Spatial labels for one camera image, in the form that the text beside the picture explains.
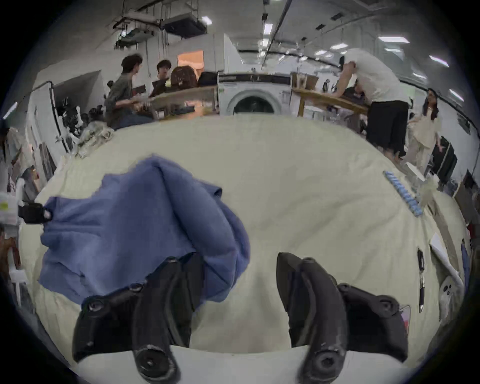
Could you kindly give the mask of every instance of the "cream bedsheet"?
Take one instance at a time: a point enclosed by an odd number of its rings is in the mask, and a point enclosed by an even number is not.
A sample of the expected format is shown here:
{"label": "cream bedsheet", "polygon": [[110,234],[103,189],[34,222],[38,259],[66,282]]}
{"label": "cream bedsheet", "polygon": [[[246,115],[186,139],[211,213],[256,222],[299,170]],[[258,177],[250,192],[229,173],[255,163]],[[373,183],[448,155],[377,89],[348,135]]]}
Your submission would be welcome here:
{"label": "cream bedsheet", "polygon": [[[123,173],[150,154],[176,161],[223,187],[223,201],[243,221],[252,259],[223,303],[199,311],[191,348],[255,353],[290,348],[288,316],[276,288],[276,257],[315,258],[337,281],[409,304],[407,364],[416,366],[439,326],[438,288],[427,212],[415,218],[385,179],[400,172],[348,129],[280,116],[237,115],[130,127],[86,159],[71,159],[38,199],[86,198],[106,173]],[[80,307],[37,282],[41,226],[24,226],[20,247],[38,316],[72,363]],[[418,313],[417,247],[425,254],[425,308]]]}

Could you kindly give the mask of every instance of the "man in white shirt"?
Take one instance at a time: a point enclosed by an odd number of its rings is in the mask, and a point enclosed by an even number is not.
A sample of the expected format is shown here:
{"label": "man in white shirt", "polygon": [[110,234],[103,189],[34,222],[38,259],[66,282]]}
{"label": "man in white shirt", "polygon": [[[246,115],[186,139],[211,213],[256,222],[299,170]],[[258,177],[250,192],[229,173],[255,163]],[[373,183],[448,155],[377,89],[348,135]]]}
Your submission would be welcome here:
{"label": "man in white shirt", "polygon": [[367,140],[392,161],[399,162],[408,121],[408,97],[390,68],[362,49],[349,49],[340,59],[342,73],[334,96],[341,97],[353,74],[371,103]]}

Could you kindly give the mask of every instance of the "brown bag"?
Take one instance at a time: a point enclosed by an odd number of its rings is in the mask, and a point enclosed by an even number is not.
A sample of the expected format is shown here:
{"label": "brown bag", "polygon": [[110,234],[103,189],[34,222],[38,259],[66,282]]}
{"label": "brown bag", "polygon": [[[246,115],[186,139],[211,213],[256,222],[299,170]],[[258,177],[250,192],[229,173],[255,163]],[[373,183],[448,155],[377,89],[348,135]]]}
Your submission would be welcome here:
{"label": "brown bag", "polygon": [[197,87],[197,76],[195,71],[189,65],[177,67],[170,76],[172,88],[188,89]]}

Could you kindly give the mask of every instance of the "doorway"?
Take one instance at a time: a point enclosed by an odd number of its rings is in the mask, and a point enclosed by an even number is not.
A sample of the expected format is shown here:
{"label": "doorway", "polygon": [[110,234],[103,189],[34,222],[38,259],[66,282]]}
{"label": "doorway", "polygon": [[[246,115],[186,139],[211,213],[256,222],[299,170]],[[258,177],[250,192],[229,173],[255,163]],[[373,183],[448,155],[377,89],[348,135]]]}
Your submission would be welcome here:
{"label": "doorway", "polygon": [[195,52],[187,52],[178,55],[179,67],[190,66],[195,71],[197,80],[205,70],[204,52],[202,50]]}

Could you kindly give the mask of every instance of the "man in green shirt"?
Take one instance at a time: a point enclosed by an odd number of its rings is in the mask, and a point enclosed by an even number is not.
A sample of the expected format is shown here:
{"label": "man in green shirt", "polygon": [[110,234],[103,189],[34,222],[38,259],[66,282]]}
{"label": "man in green shirt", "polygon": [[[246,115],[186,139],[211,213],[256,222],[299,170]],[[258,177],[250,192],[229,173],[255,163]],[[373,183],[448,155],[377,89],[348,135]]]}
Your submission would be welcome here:
{"label": "man in green shirt", "polygon": [[133,111],[138,101],[132,99],[132,78],[138,73],[142,62],[142,56],[138,53],[123,59],[123,72],[105,101],[107,125],[115,130],[153,122],[151,118],[138,116]]}

